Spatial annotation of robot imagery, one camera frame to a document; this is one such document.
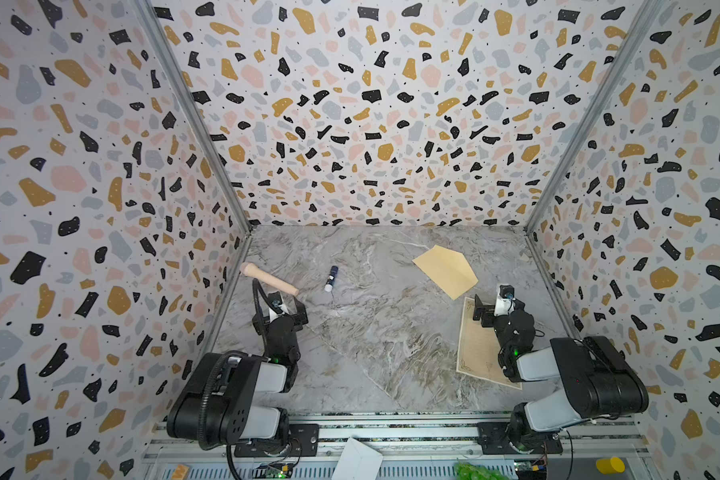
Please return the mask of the cream letter paper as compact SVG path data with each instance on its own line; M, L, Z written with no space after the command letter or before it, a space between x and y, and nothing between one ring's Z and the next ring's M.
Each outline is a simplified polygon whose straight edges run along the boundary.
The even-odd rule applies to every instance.
M475 302L465 297L462 309L456 371L469 377L522 390L519 383L511 382L498 363L500 346L492 328L483 328L473 319Z

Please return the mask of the yellow paper envelope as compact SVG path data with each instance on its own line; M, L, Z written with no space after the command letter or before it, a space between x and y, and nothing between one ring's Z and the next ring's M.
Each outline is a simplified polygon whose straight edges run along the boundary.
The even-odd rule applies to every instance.
M439 245L416 257L413 263L451 300L456 300L478 283L462 253Z

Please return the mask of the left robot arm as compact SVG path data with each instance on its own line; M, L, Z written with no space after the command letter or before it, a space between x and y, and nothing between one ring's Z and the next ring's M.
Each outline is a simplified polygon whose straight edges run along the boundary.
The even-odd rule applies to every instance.
M254 397L292 389L301 359L297 333L307 323L306 308L296 301L293 313L282 306L267 318L254 316L265 343L262 356L235 350L203 355L167 416L168 435L195 441L203 450L233 446L248 456L290 450L287 411L257 406Z

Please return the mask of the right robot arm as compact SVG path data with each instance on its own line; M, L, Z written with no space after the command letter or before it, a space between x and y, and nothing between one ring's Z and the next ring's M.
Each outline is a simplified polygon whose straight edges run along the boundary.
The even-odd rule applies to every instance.
M647 387L606 337L556 337L536 350L534 340L542 333L512 286L501 285L492 304L475 296L472 321L494 333L494 357L509 382L561 382L546 397L517 404L508 421L479 424L485 454L557 454L558 436L568 427L647 410Z

